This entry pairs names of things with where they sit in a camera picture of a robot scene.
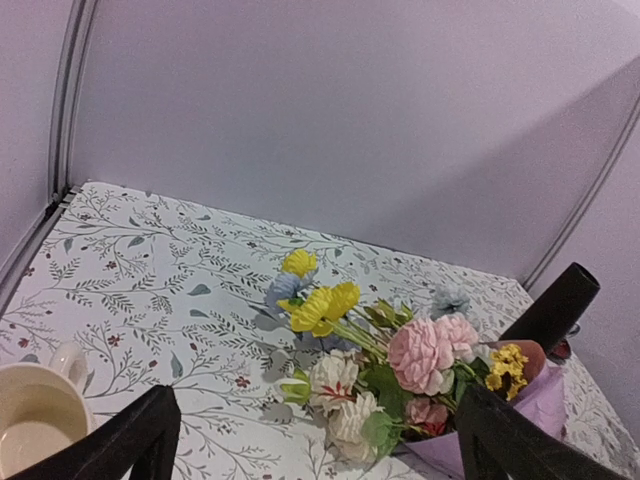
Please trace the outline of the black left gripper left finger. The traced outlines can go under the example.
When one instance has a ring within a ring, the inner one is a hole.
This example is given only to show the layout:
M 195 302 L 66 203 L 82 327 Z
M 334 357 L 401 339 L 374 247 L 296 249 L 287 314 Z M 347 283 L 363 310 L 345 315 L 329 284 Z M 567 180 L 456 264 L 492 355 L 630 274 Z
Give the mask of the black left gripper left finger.
M 181 411 L 156 385 L 87 437 L 12 476 L 29 479 L 170 479 Z

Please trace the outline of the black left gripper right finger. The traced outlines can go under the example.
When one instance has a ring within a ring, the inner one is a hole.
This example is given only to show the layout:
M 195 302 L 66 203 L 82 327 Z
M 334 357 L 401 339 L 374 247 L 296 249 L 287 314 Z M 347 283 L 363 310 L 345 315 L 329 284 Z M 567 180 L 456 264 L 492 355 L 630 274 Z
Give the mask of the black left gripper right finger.
M 468 387 L 455 415 L 466 479 L 622 479 L 564 443 L 564 386 L 531 386 L 512 405 L 481 385 Z

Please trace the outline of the flower bouquet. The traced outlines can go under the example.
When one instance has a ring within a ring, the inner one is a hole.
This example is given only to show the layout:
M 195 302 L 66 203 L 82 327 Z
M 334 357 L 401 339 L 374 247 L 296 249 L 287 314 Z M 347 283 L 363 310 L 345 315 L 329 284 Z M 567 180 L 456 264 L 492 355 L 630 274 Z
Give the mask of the flower bouquet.
M 470 387 L 508 402 L 546 434 L 563 434 L 562 370 L 531 340 L 485 343 L 462 312 L 436 318 L 404 304 L 362 305 L 351 282 L 316 286 L 316 256 L 303 249 L 282 262 L 266 300 L 291 331 L 324 352 L 276 387 L 287 403 L 308 406 L 326 423 L 341 459 L 370 465 L 407 449 L 459 479 L 463 465 L 454 417 Z

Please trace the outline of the tall black vase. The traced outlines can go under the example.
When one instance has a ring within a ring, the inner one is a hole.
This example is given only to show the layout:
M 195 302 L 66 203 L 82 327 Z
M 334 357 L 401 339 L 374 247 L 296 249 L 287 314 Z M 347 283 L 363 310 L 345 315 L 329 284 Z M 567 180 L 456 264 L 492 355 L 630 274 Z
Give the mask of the tall black vase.
M 573 262 L 500 339 L 531 340 L 549 355 L 567 337 L 599 291 L 598 280 Z

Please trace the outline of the red round saucer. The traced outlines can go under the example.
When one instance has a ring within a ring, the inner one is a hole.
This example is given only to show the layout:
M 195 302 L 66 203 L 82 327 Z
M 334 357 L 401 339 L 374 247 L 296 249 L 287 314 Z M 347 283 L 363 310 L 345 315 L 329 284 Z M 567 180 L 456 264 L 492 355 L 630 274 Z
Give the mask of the red round saucer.
M 572 350 L 567 339 L 561 340 L 548 354 L 548 358 L 559 365 L 571 358 Z

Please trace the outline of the striped ceramic cup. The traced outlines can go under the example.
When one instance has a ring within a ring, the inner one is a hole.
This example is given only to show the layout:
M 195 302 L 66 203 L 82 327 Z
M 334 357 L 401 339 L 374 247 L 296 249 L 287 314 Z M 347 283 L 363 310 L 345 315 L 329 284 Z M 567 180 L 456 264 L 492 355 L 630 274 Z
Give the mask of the striped ceramic cup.
M 581 331 L 581 325 L 576 323 L 571 330 L 567 333 L 566 337 L 567 338 L 572 338 L 574 336 L 576 336 L 577 334 L 579 334 Z

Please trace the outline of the left aluminium frame post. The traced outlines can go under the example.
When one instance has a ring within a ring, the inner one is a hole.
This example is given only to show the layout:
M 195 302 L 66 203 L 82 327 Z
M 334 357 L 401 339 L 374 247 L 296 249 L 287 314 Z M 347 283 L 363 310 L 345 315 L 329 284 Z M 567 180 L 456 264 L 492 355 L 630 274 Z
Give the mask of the left aluminium frame post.
M 71 140 L 95 1 L 1 4 L 1 305 L 72 189 Z

